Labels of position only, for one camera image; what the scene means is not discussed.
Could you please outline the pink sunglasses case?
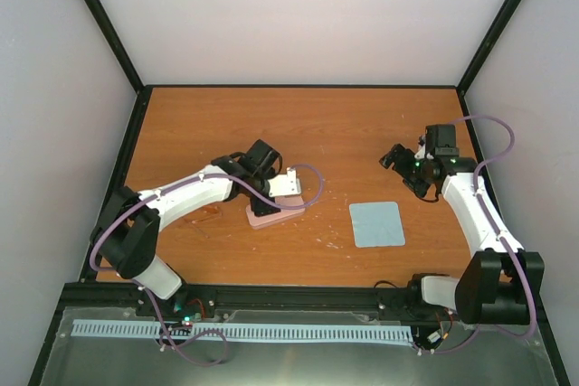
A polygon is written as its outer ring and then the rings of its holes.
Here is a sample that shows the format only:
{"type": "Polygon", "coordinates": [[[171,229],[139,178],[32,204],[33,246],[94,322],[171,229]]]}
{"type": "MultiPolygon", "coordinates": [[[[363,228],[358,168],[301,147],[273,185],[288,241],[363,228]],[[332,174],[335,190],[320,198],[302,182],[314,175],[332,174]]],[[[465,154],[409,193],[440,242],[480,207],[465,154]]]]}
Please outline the pink sunglasses case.
{"type": "Polygon", "coordinates": [[[245,208],[246,216],[250,226],[255,230],[264,229],[274,224],[300,217],[305,212],[305,208],[303,207],[305,202],[301,195],[280,196],[275,198],[275,203],[284,206],[284,208],[281,209],[281,212],[258,218],[252,213],[251,200],[250,204],[245,208]]]}

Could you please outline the light blue cleaning cloth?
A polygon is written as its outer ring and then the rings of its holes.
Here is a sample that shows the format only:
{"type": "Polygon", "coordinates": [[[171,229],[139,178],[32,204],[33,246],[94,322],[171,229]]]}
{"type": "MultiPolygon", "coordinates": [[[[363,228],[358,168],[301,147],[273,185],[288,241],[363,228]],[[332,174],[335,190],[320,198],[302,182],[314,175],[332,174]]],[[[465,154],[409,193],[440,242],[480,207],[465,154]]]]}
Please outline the light blue cleaning cloth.
{"type": "Polygon", "coordinates": [[[403,225],[396,202],[363,202],[349,205],[357,248],[401,247],[405,245],[403,225]]]}

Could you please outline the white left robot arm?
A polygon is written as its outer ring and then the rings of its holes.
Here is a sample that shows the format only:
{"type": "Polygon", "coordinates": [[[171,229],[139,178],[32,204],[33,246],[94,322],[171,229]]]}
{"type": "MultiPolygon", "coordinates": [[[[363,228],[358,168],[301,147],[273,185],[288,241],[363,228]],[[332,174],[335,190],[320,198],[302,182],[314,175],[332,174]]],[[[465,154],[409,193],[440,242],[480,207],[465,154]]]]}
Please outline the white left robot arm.
{"type": "Polygon", "coordinates": [[[90,235],[90,266],[96,271],[101,256],[109,268],[157,296],[167,315],[182,314],[188,294],[185,281],[157,255],[160,231],[172,222],[216,202],[229,202],[243,193],[258,192],[271,199],[269,180],[280,174],[281,154],[262,140],[246,152],[215,158],[199,172],[171,184],[139,193],[118,188],[100,213],[90,235]]]}

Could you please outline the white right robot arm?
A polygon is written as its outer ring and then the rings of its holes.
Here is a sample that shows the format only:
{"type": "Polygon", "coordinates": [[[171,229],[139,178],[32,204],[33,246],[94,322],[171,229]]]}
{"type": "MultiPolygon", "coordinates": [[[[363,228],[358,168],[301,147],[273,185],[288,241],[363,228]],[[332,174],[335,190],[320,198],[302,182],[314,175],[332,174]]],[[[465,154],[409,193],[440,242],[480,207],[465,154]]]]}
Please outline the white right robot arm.
{"type": "Polygon", "coordinates": [[[436,198],[450,205],[469,246],[470,262],[460,278],[413,276],[410,284],[422,303],[449,308],[469,325],[535,326],[544,261],[508,230],[475,172],[476,161],[454,148],[429,157],[396,144],[379,163],[399,174],[421,200],[433,188],[436,198]]]}

